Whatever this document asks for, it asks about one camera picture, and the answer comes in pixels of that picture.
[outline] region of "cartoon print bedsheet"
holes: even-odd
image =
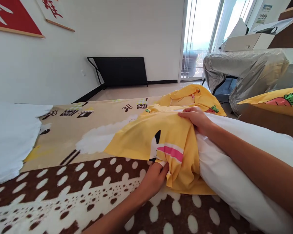
[[[146,161],[103,153],[161,97],[54,106],[21,174],[0,185],[0,233],[81,233],[138,187]],[[217,195],[167,188],[119,233],[260,233]]]

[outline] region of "plastic sheet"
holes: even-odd
[[[228,75],[237,77],[229,101],[232,110],[241,114],[246,105],[238,102],[293,87],[293,48],[210,53],[203,68],[212,93]]]

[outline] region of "white cloth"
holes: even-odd
[[[293,167],[292,137],[227,117],[208,113],[206,116],[242,140]],[[264,195],[230,157],[205,136],[197,134],[197,141],[200,174],[212,190],[260,230],[266,233],[293,233],[293,218]]]
[[[19,175],[32,150],[41,122],[51,105],[0,102],[0,184]]]

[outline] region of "person's left hand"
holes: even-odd
[[[161,189],[168,171],[169,163],[166,163],[164,167],[157,162],[150,165],[145,177],[136,189],[145,202],[150,200]]]

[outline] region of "tiled floor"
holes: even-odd
[[[147,98],[147,97],[156,97],[162,96],[172,91],[182,89],[183,87],[197,84],[201,85],[202,81],[194,81],[194,82],[182,82],[182,83],[174,83],[174,84],[150,84],[149,87],[146,85],[142,86],[129,86],[129,87],[110,87],[105,90],[100,91],[98,94],[89,99],[89,101],[103,101],[103,100],[114,100],[114,99],[130,99],[130,98]],[[224,103],[221,105],[227,116],[230,118],[236,119],[235,115],[231,113],[231,107],[228,103]]]

